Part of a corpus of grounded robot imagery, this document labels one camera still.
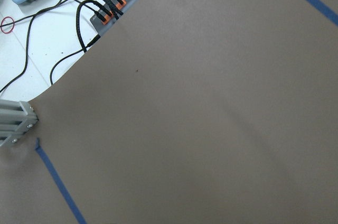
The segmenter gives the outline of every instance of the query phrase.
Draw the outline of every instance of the white floor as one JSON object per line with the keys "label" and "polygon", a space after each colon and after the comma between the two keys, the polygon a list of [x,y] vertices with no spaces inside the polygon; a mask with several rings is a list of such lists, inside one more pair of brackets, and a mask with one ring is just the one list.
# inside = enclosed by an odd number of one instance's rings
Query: white floor
{"label": "white floor", "polygon": [[[11,16],[18,20],[58,1],[37,0],[30,4],[16,5],[11,0],[0,0],[0,18]],[[77,6],[76,2],[69,1],[34,20],[27,71],[0,93],[0,99],[29,101],[50,87],[49,74],[54,64],[66,55],[81,49],[75,28]],[[81,33],[85,43],[97,34],[89,22],[92,15],[90,10],[81,11]],[[0,32],[0,88],[23,70],[28,24],[29,19],[17,23],[10,34]],[[53,74],[54,82],[81,56],[82,53],[59,64]]]}

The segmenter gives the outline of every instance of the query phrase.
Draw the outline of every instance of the orange connector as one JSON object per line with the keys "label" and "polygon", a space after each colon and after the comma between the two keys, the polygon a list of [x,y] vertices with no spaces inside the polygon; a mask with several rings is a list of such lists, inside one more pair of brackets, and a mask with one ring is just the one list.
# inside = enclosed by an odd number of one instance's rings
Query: orange connector
{"label": "orange connector", "polygon": [[[121,10],[125,5],[127,5],[127,2],[125,0],[122,0],[122,2],[123,2],[122,5],[120,3],[117,3],[117,5],[116,5],[116,7],[119,10]],[[112,13],[112,11],[110,11],[110,13],[111,13],[111,17],[108,14],[105,15],[106,21],[102,22],[103,25],[106,25],[110,21],[110,19],[114,17],[114,14]]]}

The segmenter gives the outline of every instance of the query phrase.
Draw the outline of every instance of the red circle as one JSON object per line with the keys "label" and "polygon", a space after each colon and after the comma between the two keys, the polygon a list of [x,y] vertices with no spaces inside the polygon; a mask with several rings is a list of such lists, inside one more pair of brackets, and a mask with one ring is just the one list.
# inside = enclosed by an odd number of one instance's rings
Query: red circle
{"label": "red circle", "polygon": [[14,19],[13,19],[13,18],[11,18],[10,16],[6,16],[5,18],[2,19],[2,21],[1,21],[1,26],[4,24],[4,21],[5,21],[6,19],[11,19],[11,20],[13,21],[12,28],[11,28],[9,31],[7,31],[7,32],[5,32],[5,31],[2,29],[2,27],[0,27],[0,29],[1,29],[2,33],[4,33],[4,34],[9,34],[9,33],[11,33],[11,32],[13,31],[14,25],[15,25],[15,24],[14,24]]}

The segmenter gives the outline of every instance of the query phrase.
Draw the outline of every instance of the metal bracket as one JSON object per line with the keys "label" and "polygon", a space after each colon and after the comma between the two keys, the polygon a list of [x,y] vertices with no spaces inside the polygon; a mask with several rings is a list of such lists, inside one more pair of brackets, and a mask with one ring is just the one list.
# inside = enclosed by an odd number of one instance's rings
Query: metal bracket
{"label": "metal bracket", "polygon": [[0,100],[0,147],[17,143],[37,121],[28,102]]}

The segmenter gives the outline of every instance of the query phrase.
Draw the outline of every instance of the gray power strip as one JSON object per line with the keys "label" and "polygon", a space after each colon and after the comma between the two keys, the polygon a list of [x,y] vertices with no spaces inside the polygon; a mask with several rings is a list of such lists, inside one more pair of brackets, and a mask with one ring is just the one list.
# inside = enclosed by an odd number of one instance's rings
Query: gray power strip
{"label": "gray power strip", "polygon": [[[118,1],[117,0],[111,0],[115,5],[118,4]],[[137,0],[125,0],[127,2],[127,4],[122,7],[121,11],[123,13],[125,13],[126,11],[128,11],[128,9],[137,1]],[[104,7],[107,9],[107,10],[110,10],[109,9],[109,6],[107,4],[104,5]],[[101,15],[105,15],[106,13],[104,13],[102,10],[99,10],[98,11]],[[97,33],[100,35],[100,36],[103,36],[109,29],[111,26],[114,25],[114,23],[116,22],[116,19],[114,17],[112,17],[110,19],[110,21],[104,25],[102,23],[102,21],[97,18],[96,15],[93,15],[91,18],[90,18],[90,22],[91,24],[94,26],[94,28],[96,29]]]}

